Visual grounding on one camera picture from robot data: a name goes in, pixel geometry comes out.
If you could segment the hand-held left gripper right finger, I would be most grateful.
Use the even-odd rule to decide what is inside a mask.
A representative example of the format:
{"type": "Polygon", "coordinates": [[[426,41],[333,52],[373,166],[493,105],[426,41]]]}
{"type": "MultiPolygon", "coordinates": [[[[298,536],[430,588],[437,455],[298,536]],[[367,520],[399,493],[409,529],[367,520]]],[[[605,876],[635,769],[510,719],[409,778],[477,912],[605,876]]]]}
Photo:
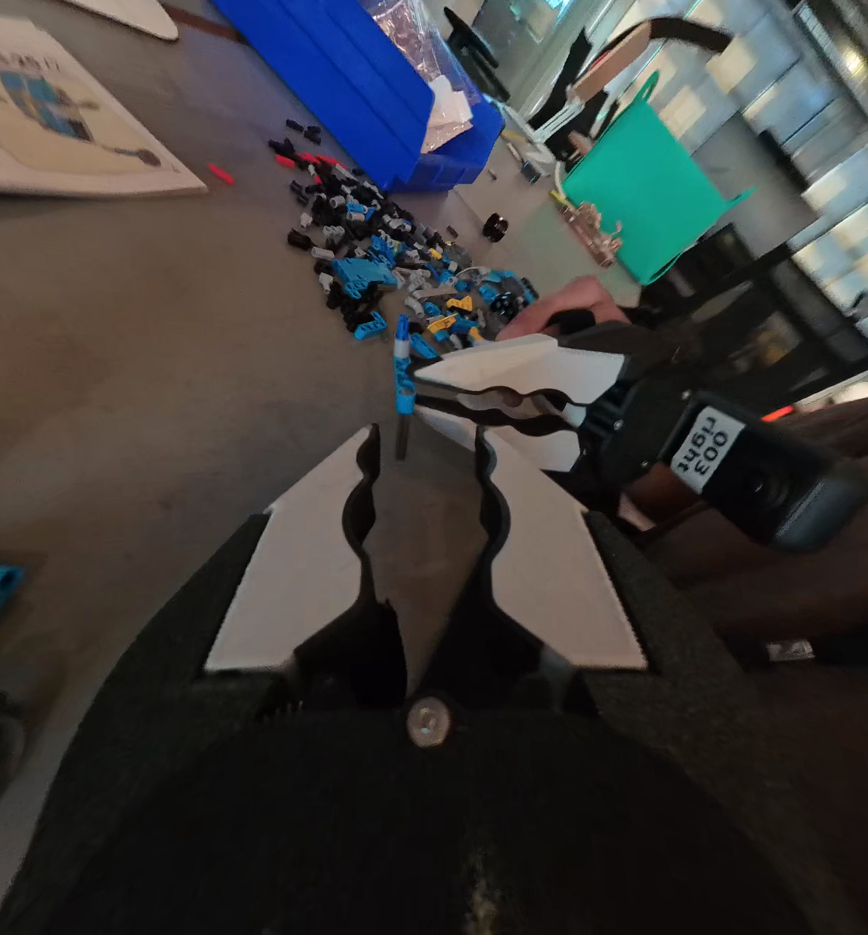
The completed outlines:
{"type": "Polygon", "coordinates": [[[575,668],[646,670],[586,510],[495,431],[480,442],[501,515],[490,566],[498,610],[575,668]]]}

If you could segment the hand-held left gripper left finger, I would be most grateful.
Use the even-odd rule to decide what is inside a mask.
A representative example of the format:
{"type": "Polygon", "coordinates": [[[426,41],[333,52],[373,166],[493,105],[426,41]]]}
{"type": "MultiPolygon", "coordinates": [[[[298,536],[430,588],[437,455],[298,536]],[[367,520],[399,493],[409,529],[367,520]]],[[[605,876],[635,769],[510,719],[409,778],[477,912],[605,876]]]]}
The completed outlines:
{"type": "Polygon", "coordinates": [[[358,456],[370,452],[375,428],[359,429],[270,504],[205,671],[277,672],[357,601],[362,562],[344,509],[368,478],[358,456]]]}

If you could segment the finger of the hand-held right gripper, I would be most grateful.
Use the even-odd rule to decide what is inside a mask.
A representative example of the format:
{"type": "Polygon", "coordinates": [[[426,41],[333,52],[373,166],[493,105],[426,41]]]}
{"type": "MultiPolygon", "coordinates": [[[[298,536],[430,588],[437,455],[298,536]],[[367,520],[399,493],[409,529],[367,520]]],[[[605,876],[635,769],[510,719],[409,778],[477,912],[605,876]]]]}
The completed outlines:
{"type": "Polygon", "coordinates": [[[625,355],[565,347],[555,337],[530,335],[450,353],[416,368],[414,380],[419,386],[465,394],[559,393],[569,403],[587,406],[613,388],[626,364],[625,355]]]}
{"type": "Polygon", "coordinates": [[[577,433],[555,415],[517,419],[497,408],[476,411],[457,399],[433,396],[419,396],[414,414],[469,451],[480,428],[492,431],[544,472],[568,473],[582,455],[577,433]]]}

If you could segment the grey desk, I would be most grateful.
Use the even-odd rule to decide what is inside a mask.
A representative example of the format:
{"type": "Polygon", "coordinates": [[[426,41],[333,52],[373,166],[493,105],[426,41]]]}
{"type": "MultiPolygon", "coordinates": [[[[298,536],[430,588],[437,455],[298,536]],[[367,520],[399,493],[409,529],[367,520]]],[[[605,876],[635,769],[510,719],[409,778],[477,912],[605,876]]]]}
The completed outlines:
{"type": "Polygon", "coordinates": [[[424,425],[392,463],[390,340],[323,307],[266,147],[315,119],[203,2],[174,44],[60,2],[0,2],[205,179],[109,201],[0,197],[0,690],[29,740],[0,799],[0,901],[77,724],[140,629],[248,517],[368,423],[368,541],[417,684],[483,536],[470,458],[424,425]],[[235,178],[212,176],[214,163],[235,178]]]}

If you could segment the person's right hand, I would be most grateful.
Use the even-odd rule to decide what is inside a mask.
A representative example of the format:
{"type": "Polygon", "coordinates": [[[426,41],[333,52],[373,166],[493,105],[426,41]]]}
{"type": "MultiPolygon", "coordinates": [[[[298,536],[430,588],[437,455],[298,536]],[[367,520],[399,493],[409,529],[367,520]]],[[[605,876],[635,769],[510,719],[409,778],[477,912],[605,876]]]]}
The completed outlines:
{"type": "Polygon", "coordinates": [[[591,312],[597,324],[607,321],[630,323],[629,317],[617,305],[599,279],[592,275],[585,275],[577,277],[559,289],[543,294],[508,323],[497,334],[496,341],[512,340],[532,334],[557,337],[561,333],[560,326],[549,324],[549,321],[556,314],[574,310],[591,312]]]}

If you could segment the heap of small metal parts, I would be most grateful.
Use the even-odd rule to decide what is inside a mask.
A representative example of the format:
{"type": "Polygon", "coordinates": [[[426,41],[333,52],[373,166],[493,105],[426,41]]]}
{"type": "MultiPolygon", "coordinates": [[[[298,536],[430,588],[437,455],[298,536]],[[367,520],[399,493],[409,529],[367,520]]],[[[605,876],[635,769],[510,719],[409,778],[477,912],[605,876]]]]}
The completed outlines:
{"type": "Polygon", "coordinates": [[[614,227],[607,230],[602,213],[595,204],[582,202],[575,206],[567,199],[560,201],[559,213],[598,266],[607,269],[615,265],[624,243],[620,221],[615,221],[614,227]]]}

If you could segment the teal tote bag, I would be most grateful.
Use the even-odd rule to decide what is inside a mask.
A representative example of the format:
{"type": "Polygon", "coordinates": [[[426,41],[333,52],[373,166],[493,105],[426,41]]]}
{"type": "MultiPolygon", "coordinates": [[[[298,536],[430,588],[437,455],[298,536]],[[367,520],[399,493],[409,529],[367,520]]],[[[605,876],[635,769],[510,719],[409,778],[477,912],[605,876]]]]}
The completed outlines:
{"type": "Polygon", "coordinates": [[[620,228],[617,261],[641,286],[755,192],[720,194],[649,105],[659,77],[654,71],[562,182],[569,203],[593,205],[604,229],[620,228]]]}

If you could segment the pile of small building bricks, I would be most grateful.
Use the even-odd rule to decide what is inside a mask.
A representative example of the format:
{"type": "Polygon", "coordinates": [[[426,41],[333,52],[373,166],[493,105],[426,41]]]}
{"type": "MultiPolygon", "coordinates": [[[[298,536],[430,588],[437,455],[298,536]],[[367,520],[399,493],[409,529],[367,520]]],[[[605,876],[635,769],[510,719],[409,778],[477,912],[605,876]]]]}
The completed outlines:
{"type": "Polygon", "coordinates": [[[322,142],[321,128],[288,120],[298,139],[271,138],[275,162],[294,172],[288,190],[301,208],[287,234],[307,253],[325,306],[359,341],[383,334],[382,300],[403,304],[409,357],[437,359],[493,340],[539,297],[526,277],[473,263],[458,233],[442,235],[393,200],[359,166],[305,150],[322,142]]]}

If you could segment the clear plastic bag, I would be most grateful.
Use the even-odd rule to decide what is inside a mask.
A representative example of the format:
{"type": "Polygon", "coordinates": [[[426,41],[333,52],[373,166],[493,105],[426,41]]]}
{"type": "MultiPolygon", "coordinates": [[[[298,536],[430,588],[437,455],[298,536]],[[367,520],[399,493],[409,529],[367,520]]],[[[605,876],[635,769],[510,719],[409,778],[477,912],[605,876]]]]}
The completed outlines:
{"type": "Polygon", "coordinates": [[[420,154],[442,149],[473,125],[480,92],[450,50],[427,2],[371,1],[363,6],[432,95],[420,154]]]}

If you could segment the blue plastic bin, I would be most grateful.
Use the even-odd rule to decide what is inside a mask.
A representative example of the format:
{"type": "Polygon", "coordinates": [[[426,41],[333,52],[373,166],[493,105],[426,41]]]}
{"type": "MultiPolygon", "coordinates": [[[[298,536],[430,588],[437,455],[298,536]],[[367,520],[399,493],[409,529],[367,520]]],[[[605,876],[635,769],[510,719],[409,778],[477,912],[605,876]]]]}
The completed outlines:
{"type": "Polygon", "coordinates": [[[499,111],[475,103],[470,128],[423,153],[435,92],[360,2],[213,6],[382,189],[449,191],[485,169],[503,125],[499,111]]]}

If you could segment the open instruction booklet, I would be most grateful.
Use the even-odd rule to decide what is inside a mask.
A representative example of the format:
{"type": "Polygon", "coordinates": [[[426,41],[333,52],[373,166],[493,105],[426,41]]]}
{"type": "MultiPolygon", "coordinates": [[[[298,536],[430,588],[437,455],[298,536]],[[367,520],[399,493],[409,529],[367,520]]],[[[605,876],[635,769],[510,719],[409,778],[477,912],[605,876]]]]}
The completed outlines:
{"type": "Polygon", "coordinates": [[[104,199],[206,184],[52,36],[0,15],[0,193],[104,199]]]}

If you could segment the white tray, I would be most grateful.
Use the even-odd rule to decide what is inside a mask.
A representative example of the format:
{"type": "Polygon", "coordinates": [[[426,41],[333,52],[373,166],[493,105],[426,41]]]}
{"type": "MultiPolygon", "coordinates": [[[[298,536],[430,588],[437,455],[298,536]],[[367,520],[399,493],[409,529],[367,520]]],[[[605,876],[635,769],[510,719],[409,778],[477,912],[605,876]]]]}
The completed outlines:
{"type": "Polygon", "coordinates": [[[159,1],[64,1],[64,3],[161,41],[173,43],[180,39],[177,25],[159,1]]]}

